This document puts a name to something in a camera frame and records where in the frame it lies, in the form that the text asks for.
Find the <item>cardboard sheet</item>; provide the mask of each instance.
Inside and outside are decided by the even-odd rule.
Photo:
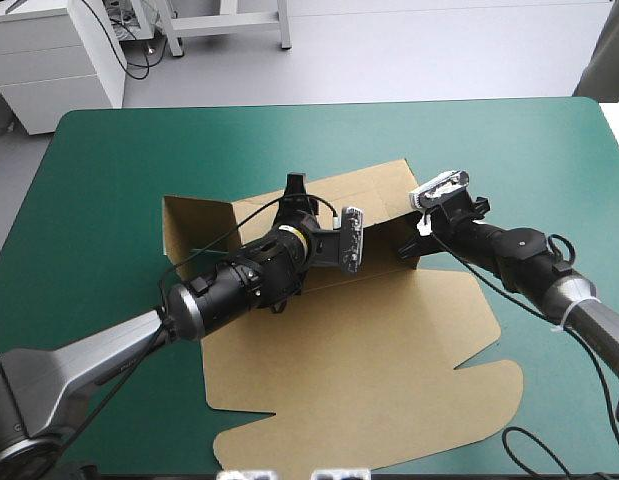
[[[207,401],[276,415],[221,433],[216,457],[300,480],[484,439],[516,412],[522,372],[508,360],[455,367],[499,335],[457,272],[394,272],[308,293],[283,315],[251,313],[204,340]]]
[[[338,209],[364,210],[362,269],[349,277],[314,268],[282,314],[254,311],[203,340],[209,405],[275,413],[216,438],[223,468],[274,469],[283,480],[378,468],[484,439],[513,417],[522,396],[515,363],[456,369],[500,336],[475,280],[395,258],[414,228],[415,186],[404,160],[307,185]],[[165,197],[166,253],[178,262],[280,193],[232,203]],[[261,236],[274,215],[220,249]],[[330,228],[326,209],[319,220]]]

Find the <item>green table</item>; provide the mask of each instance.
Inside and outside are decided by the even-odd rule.
[[[0,255],[0,352],[57,347],[157,304],[155,282],[168,265],[165,194],[234,200],[281,188],[288,171],[315,179],[401,157],[421,181],[468,170],[472,194],[491,200],[491,223],[568,236],[579,270],[619,311],[619,148],[592,101],[90,111],[62,121]],[[443,255],[421,265],[461,269]],[[619,472],[580,347],[485,294],[502,337],[469,363],[522,366],[514,423],[572,471]],[[105,473],[211,472],[214,436],[257,418],[205,405],[199,346],[182,342],[143,364],[69,457],[95,460]],[[557,471],[537,447],[514,446],[536,468]],[[518,472],[497,435],[385,471]]]

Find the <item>black cable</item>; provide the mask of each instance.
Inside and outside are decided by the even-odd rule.
[[[591,350],[589,345],[587,345],[585,341],[580,337],[580,335],[577,335],[571,327],[565,328],[565,331],[569,335],[571,335],[571,337],[576,342],[580,344],[580,346],[585,350],[585,352],[587,352],[587,355],[589,355],[589,358],[591,359],[591,362],[593,363],[593,366],[596,369],[596,373],[598,374],[598,378],[600,379],[600,385],[602,386],[602,391],[605,396],[605,404],[607,407],[607,416],[609,417],[609,425],[611,426],[611,430],[613,431],[613,436],[616,438],[616,442],[618,443],[618,446],[619,446],[619,430],[618,430],[618,425],[616,423],[616,418],[613,414],[613,404],[611,402],[611,393],[609,392],[609,385],[607,384],[607,380],[605,379],[605,375],[602,371],[602,367],[600,366],[600,362],[598,361],[598,358],[596,357],[593,350]]]
[[[127,27],[123,22],[121,22],[117,18],[109,18],[109,20],[111,20],[116,25],[120,25],[122,28],[124,28],[127,31],[127,33],[129,35],[131,35],[131,38],[133,38],[136,41],[138,40],[138,38],[134,35],[134,33],[131,31],[131,29],[129,27]],[[154,63],[150,63],[148,65],[138,65],[137,63],[133,63],[133,62],[130,62],[129,60],[127,60],[127,65],[131,65],[132,67],[137,67],[137,68],[153,68],[153,67],[156,67],[156,66],[158,66],[160,64],[160,62],[162,62],[163,58],[165,57],[166,50],[167,50],[167,37],[165,37],[165,40],[162,43],[162,49],[161,49],[161,52],[160,52],[160,56],[158,57],[158,60],[156,60]]]
[[[96,14],[96,12],[93,11],[93,8],[91,8],[91,5],[89,5],[87,3],[86,0],[80,0],[91,12],[91,14],[93,15],[93,17],[96,19],[96,21],[98,22],[98,25],[100,25],[100,28],[102,29],[102,31],[105,34],[105,37],[107,37],[107,41],[109,42],[109,46],[111,47],[111,51],[113,51],[114,56],[116,57],[116,60],[118,61],[118,65],[120,65],[120,68],[122,68],[125,72],[125,74],[130,77],[133,78],[134,80],[144,80],[145,78],[147,78],[149,76],[149,58],[147,57],[147,55],[145,54],[145,52],[142,52],[143,55],[145,56],[145,60],[147,65],[146,67],[146,71],[142,76],[135,76],[133,73],[131,73],[122,63],[122,60],[120,60],[120,57],[118,56],[118,52],[116,51],[116,47],[114,47],[113,45],[113,41],[111,40],[111,37],[109,36],[109,33],[107,33],[107,29],[105,28],[104,24],[102,23],[102,21],[100,20],[100,17],[98,17],[98,15]]]
[[[96,405],[96,408],[94,408],[91,411],[91,413],[84,420],[84,422],[80,424],[80,426],[76,429],[76,431],[62,445],[62,447],[58,451],[58,458],[60,458],[67,451],[67,449],[78,439],[78,437],[82,434],[82,432],[84,432],[87,429],[87,427],[91,424],[91,422],[93,422],[96,416],[107,406],[107,403],[109,403],[109,401],[114,397],[114,395],[118,393],[118,391],[122,388],[125,382],[129,380],[129,377],[131,377],[131,374],[136,371],[136,368],[138,368],[138,365],[142,363],[142,361],[147,357],[149,352],[156,346],[156,343],[160,339],[160,335],[162,334],[164,330],[165,330],[165,326],[164,324],[161,324],[160,327],[158,327],[158,330],[156,330],[156,332],[153,334],[153,336],[151,337],[151,339],[149,340],[145,348],[133,360],[133,363],[131,364],[131,366],[127,367],[122,378],[118,381],[118,383],[116,383],[111,388],[111,390],[109,390],[107,395],[105,395],[105,397],[100,401],[100,403]]]
[[[507,427],[502,431],[502,446],[504,447],[505,451],[507,452],[507,455],[509,455],[509,458],[511,458],[511,460],[518,465],[521,469],[523,469],[525,472],[527,472],[529,475],[531,475],[533,478],[537,478],[539,480],[544,480],[544,477],[542,475],[540,475],[538,472],[536,472],[535,470],[532,470],[531,468],[529,468],[527,465],[525,465],[511,450],[511,448],[509,447],[509,443],[507,442],[507,435],[509,435],[511,432],[519,432],[522,433],[523,435],[529,437],[531,440],[533,440],[540,448],[542,448],[545,453],[547,453],[547,455],[549,455],[551,457],[551,459],[556,462],[556,464],[560,467],[560,469],[564,472],[564,474],[566,475],[566,477],[571,480],[571,472],[569,471],[569,469],[567,469],[567,467],[565,467],[564,463],[562,463],[560,461],[560,459],[558,458],[558,456],[553,453],[551,451],[551,449],[544,444],[544,442],[542,442],[542,440],[540,440],[538,437],[536,437],[533,433],[531,433],[528,430],[525,430],[524,428],[520,428],[520,427]]]
[[[502,297],[506,298],[510,302],[515,303],[516,305],[518,305],[519,307],[521,307],[525,311],[529,312],[530,314],[534,315],[535,317],[538,317],[541,320],[544,320],[544,321],[554,325],[554,323],[546,315],[543,315],[542,313],[534,310],[533,308],[529,307],[528,305],[525,305],[524,303],[522,303],[518,299],[516,299],[516,298],[512,297],[511,295],[509,295],[507,292],[502,290],[500,287],[498,287],[494,283],[490,282],[480,272],[478,272],[475,268],[473,268],[473,266],[471,264],[469,264],[469,262],[467,262],[466,260],[464,260],[463,258],[458,256],[447,244],[445,244],[442,240],[440,240],[440,238],[438,238],[438,236],[433,231],[431,232],[431,236],[434,238],[434,240],[436,240],[438,242],[438,244],[442,247],[443,250],[445,250],[452,257],[454,257],[456,260],[458,260],[467,270],[469,270],[471,273],[473,273],[478,279],[480,279],[485,285],[490,287],[497,294],[499,294]],[[554,238],[560,240],[562,243],[564,243],[567,246],[567,248],[569,250],[569,260],[567,260],[567,262],[569,264],[573,264],[573,262],[575,261],[575,258],[576,258],[576,252],[575,252],[575,248],[573,248],[573,245],[571,244],[571,242],[569,242],[566,238],[564,238],[564,237],[562,237],[560,235],[556,235],[556,234],[550,235],[549,238],[551,238],[550,245],[551,245],[551,249],[554,252],[554,254],[556,254],[555,253],[556,251],[559,251],[559,249],[553,243],[553,239]],[[585,352],[587,353],[587,355],[591,359],[591,363],[593,363],[593,366],[596,369],[596,374],[598,375],[598,379],[600,380],[600,385],[602,386],[602,392],[603,392],[604,397],[605,397],[605,406],[606,406],[606,409],[607,409],[607,416],[609,418],[609,425],[611,427],[611,431],[613,432],[613,435],[614,435],[614,438],[616,440],[616,443],[618,444],[618,447],[619,447],[618,425],[616,424],[616,419],[615,419],[614,413],[613,413],[613,404],[612,404],[612,401],[611,401],[611,394],[609,392],[609,385],[607,383],[607,379],[605,378],[604,372],[602,371],[602,367],[600,366],[600,362],[598,361],[598,358],[596,357],[596,355],[593,352],[593,350],[589,347],[589,345],[587,345],[585,343],[585,341],[580,337],[580,335],[578,335],[576,332],[574,332],[573,329],[570,326],[567,325],[564,330],[565,330],[565,332],[567,332],[568,335],[570,335],[574,340],[576,340],[576,342],[578,342],[578,344],[585,350]],[[511,428],[518,429],[518,431],[521,431],[521,432],[524,430],[524,429],[521,429],[520,427],[511,427]],[[533,436],[533,434],[531,434],[530,432],[528,432],[526,430],[524,430],[524,432],[522,432],[522,433],[525,433],[530,438],[532,438],[534,440],[537,440],[539,442],[539,445],[543,446],[545,451],[547,453],[549,453],[549,455],[551,455],[552,458],[554,458],[553,452],[551,452],[549,450],[549,448],[546,447],[546,445],[542,444],[542,442],[540,442],[540,440],[538,440],[535,436]],[[520,462],[520,460],[517,457],[515,457],[515,455],[512,454],[512,452],[508,448],[508,446],[505,445],[505,438],[504,438],[504,436],[503,436],[503,446],[505,446],[505,451],[507,452],[507,454],[509,455],[511,460],[514,461],[518,466],[523,468],[523,470],[525,470],[527,473],[532,475],[530,473],[531,469],[529,469],[529,467],[526,467],[526,466],[522,467],[522,465],[521,465],[522,462]]]
[[[325,200],[325,199],[323,199],[321,197],[318,197],[317,195],[310,195],[308,193],[290,193],[290,194],[287,194],[287,195],[282,195],[282,196],[280,196],[278,198],[275,198],[275,199],[265,203],[263,206],[258,208],[251,215],[246,217],[243,221],[238,223],[235,227],[231,228],[229,231],[225,232],[224,234],[222,234],[221,236],[216,238],[214,241],[212,241],[211,243],[209,243],[206,246],[204,246],[202,249],[200,249],[197,252],[189,255],[184,260],[182,260],[182,261],[180,261],[180,262],[170,266],[169,268],[167,268],[163,272],[163,274],[160,276],[160,280],[158,281],[158,289],[160,290],[160,299],[162,300],[162,308],[163,308],[164,313],[165,313],[165,318],[167,318],[169,316],[169,304],[167,302],[167,295],[165,293],[165,280],[167,279],[167,275],[169,275],[170,273],[174,272],[175,270],[177,270],[178,268],[182,267],[183,265],[189,263],[190,261],[192,261],[194,258],[198,257],[199,255],[202,255],[203,253],[209,251],[209,249],[211,247],[213,247],[214,245],[220,243],[225,238],[227,238],[229,235],[232,235],[233,233],[237,232],[248,221],[250,221],[255,216],[257,216],[260,213],[262,213],[264,210],[266,210],[270,206],[278,203],[281,200],[284,200],[285,198],[296,198],[296,197],[307,197],[307,198],[310,198],[310,199],[312,198],[314,200],[317,200],[320,203],[322,203],[323,205],[325,205],[327,208],[329,208],[329,210],[331,210],[331,213],[333,214],[334,217],[338,216],[338,211],[333,207],[333,205],[331,205],[331,203],[329,203],[327,200]]]

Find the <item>white drawer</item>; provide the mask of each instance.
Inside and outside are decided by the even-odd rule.
[[[0,55],[81,44],[69,15],[0,22]]]
[[[0,85],[81,77],[95,73],[83,47],[0,55]]]
[[[96,75],[2,85],[0,92],[30,134],[55,131],[72,110],[113,107]]]

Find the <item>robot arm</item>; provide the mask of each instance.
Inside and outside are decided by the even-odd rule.
[[[345,207],[334,230],[321,229],[317,214],[304,176],[290,174],[271,230],[211,271],[174,285],[164,309],[55,351],[0,355],[0,480],[40,478],[84,422],[93,393],[146,353],[179,339],[199,340],[252,308],[281,312],[312,266],[356,273],[362,211]]]
[[[531,228],[504,230],[482,223],[486,198],[472,200],[469,176],[445,172],[410,193],[419,212],[417,233],[404,245],[402,258],[445,250],[488,270],[511,293],[524,295],[555,325],[568,326],[619,378],[619,314],[596,296],[594,284],[573,268],[575,251],[558,235]],[[569,249],[565,259],[556,240]],[[619,421],[619,402],[616,409]]]

